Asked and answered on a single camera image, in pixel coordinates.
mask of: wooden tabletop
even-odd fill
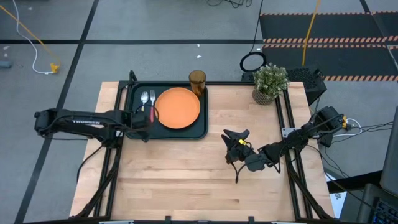
[[[103,82],[96,111],[114,108],[118,82]],[[198,141],[141,140],[124,138],[112,219],[293,221],[289,182],[284,159],[282,172],[265,168],[243,169],[239,183],[225,161],[226,146],[220,135],[224,129],[250,130],[246,139],[255,149],[281,140],[275,103],[261,106],[254,102],[253,86],[207,86],[209,103],[208,134]],[[305,124],[310,112],[302,83],[292,82],[289,96],[296,127]],[[282,100],[287,125],[285,104]],[[318,147],[316,141],[310,145]],[[100,146],[88,140],[85,157]],[[82,168],[71,215],[86,205],[98,188],[105,150]],[[317,202],[331,216],[333,209],[318,152],[310,147],[301,153],[307,185]],[[104,194],[105,207],[108,193]],[[302,194],[300,211],[305,217]]]

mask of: plant pot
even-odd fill
[[[252,96],[254,101],[260,105],[269,105],[276,99],[276,97],[269,97],[256,89],[253,89]]]

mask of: gray floor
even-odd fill
[[[41,39],[79,39],[93,0],[17,1],[21,21]],[[398,10],[396,0],[367,0],[371,11]],[[88,39],[252,39],[260,1],[233,9],[224,2],[210,7],[203,0],[100,0]],[[263,12],[312,12],[316,0],[264,0]],[[12,1],[0,4],[14,13]],[[363,12],[359,1],[323,0],[320,12]],[[20,39],[15,22],[0,12],[0,39]],[[33,130],[36,111],[55,107],[76,45],[49,45],[61,58],[56,75],[32,71],[30,45],[0,45],[0,60],[14,62],[0,70],[0,222],[12,223],[25,193],[43,140]],[[194,69],[209,80],[239,80],[239,61],[250,45],[86,45],[70,86],[65,108],[95,108],[100,83],[127,79],[133,69],[140,80],[186,80]],[[53,59],[38,45],[37,69]],[[248,67],[260,62],[254,58]],[[327,82],[320,107],[333,105],[362,125],[392,120],[398,105],[396,82]],[[349,175],[382,167],[389,132],[363,134],[328,149]],[[67,218],[76,187],[76,171],[85,142],[51,143],[25,222]]]

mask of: cup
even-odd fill
[[[206,74],[201,70],[192,71],[189,74],[189,82],[191,83],[192,92],[200,97],[205,92]]]

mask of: plate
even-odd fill
[[[157,98],[155,107],[159,112],[159,122],[168,128],[185,128],[199,116],[198,97],[186,88],[171,88]]]

